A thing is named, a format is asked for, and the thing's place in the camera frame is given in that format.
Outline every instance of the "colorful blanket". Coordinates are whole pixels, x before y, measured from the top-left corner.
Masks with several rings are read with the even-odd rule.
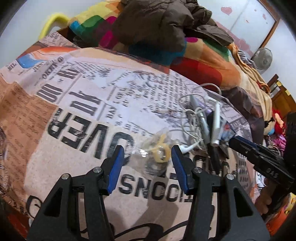
[[[214,83],[248,120],[253,141],[262,143],[264,121],[271,118],[271,98],[262,91],[258,72],[240,67],[233,48],[210,40],[185,38],[182,52],[166,52],[145,44],[124,46],[112,34],[112,24],[123,10],[118,0],[100,2],[69,22],[71,30],[94,47],[103,47],[169,66],[197,84]]]

